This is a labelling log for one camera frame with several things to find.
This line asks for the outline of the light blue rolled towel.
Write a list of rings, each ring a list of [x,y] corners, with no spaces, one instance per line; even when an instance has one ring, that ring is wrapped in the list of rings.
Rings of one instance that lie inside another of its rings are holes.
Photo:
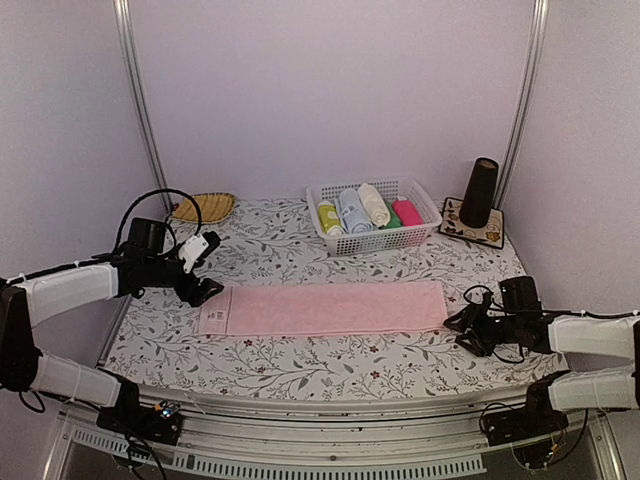
[[[355,189],[343,190],[339,194],[338,203],[339,214],[348,234],[368,233],[374,229]]]

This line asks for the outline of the aluminium front rail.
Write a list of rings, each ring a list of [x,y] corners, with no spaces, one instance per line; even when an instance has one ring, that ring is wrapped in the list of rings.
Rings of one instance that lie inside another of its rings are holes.
[[[480,424],[522,389],[416,399],[296,401],[145,388],[180,405],[173,445],[127,453],[89,408],[63,409],[49,479],[622,479],[608,417],[573,413],[568,429],[491,445]]]

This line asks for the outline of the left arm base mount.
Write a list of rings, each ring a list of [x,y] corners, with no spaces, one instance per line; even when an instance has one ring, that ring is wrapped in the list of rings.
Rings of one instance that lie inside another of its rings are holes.
[[[176,446],[183,422],[181,405],[177,402],[163,400],[153,406],[143,406],[134,400],[130,405],[101,407],[96,424],[112,432]]]

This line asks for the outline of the floral tablecloth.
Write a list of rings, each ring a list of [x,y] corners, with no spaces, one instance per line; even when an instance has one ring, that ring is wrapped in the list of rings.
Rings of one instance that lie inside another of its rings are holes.
[[[216,226],[221,247],[203,275],[226,286],[437,280],[450,312],[466,290],[523,273],[511,247],[440,234],[409,248],[331,256],[301,199],[240,200]],[[214,395],[297,401],[431,399],[519,389],[566,368],[561,355],[501,346],[475,357],[452,333],[338,337],[223,337],[197,331],[198,313],[170,290],[129,308],[104,366],[136,383]]]

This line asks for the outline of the yellow woven mat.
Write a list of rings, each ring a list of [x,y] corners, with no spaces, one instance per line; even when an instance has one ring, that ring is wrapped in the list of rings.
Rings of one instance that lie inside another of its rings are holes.
[[[203,224],[217,224],[226,220],[233,212],[236,201],[234,195],[221,192],[196,194],[193,199],[200,209]],[[188,199],[175,206],[171,218],[186,223],[198,223],[196,208]]]

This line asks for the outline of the cream white towel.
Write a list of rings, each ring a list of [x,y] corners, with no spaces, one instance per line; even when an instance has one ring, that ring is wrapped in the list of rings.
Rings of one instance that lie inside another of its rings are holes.
[[[383,197],[371,184],[363,183],[357,189],[360,202],[376,227],[381,227],[389,222],[389,213]]]

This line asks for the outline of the floral coaster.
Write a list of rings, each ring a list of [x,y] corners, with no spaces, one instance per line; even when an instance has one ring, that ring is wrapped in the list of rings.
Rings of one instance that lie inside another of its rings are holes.
[[[473,228],[461,221],[461,205],[462,201],[460,199],[454,197],[445,198],[441,211],[442,223],[439,225],[438,231],[449,237],[494,249],[503,249],[505,243],[503,212],[492,209],[487,224],[480,228]]]

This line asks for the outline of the right aluminium frame post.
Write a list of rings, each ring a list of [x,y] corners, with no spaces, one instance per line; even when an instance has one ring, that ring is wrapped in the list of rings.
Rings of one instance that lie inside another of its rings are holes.
[[[534,1],[524,73],[505,155],[503,169],[505,180],[510,178],[515,170],[518,152],[526,128],[527,116],[544,48],[548,12],[548,0]]]

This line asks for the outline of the pink towel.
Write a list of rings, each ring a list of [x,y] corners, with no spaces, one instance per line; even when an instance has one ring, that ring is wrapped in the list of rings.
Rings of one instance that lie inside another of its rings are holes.
[[[427,332],[447,318],[438,281],[236,286],[200,309],[198,333],[335,336]]]

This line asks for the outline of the dark brown tall cup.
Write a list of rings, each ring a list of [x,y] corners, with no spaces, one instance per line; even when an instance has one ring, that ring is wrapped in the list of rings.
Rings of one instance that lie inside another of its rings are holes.
[[[460,207],[461,222],[482,228],[489,220],[497,185],[499,165],[489,158],[478,158],[473,166]]]

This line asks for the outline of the magenta rolled towel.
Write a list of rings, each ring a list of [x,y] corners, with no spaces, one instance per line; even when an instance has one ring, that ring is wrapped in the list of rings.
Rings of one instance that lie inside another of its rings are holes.
[[[397,199],[392,209],[403,226],[418,226],[424,223],[415,205],[408,199]]]

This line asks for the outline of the white plastic basket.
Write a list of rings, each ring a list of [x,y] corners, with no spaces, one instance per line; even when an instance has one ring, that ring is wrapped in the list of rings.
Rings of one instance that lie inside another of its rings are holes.
[[[311,186],[306,198],[333,256],[419,245],[442,223],[434,201],[410,177]]]

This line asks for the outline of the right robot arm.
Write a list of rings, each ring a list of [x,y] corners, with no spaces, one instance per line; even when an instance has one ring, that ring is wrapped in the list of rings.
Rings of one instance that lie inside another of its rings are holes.
[[[514,344],[533,353],[589,354],[617,357],[625,365],[589,372],[561,370],[534,383],[520,408],[486,413],[480,429],[499,445],[554,433],[568,426],[567,414],[591,409],[636,410],[639,407],[639,314],[602,315],[588,311],[546,310],[530,276],[499,284],[501,305],[485,288],[480,302],[445,320],[456,344],[477,357],[494,355],[497,346]]]

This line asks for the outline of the yellow dotted rolled towel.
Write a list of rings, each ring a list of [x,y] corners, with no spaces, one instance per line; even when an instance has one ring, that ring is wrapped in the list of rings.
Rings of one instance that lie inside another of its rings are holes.
[[[318,203],[316,211],[322,232],[325,235],[335,237],[345,234],[334,202],[328,200],[321,201]]]

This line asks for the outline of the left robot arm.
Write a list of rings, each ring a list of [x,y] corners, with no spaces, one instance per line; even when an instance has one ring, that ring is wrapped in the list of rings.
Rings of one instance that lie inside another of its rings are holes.
[[[201,214],[195,233],[180,241],[167,222],[132,213],[123,214],[109,252],[2,280],[1,387],[85,403],[109,414],[126,433],[138,434],[149,415],[137,384],[46,354],[32,333],[60,314],[94,302],[140,298],[149,288],[169,288],[192,307],[223,291],[220,283],[194,273],[221,243],[216,233],[204,230]]]

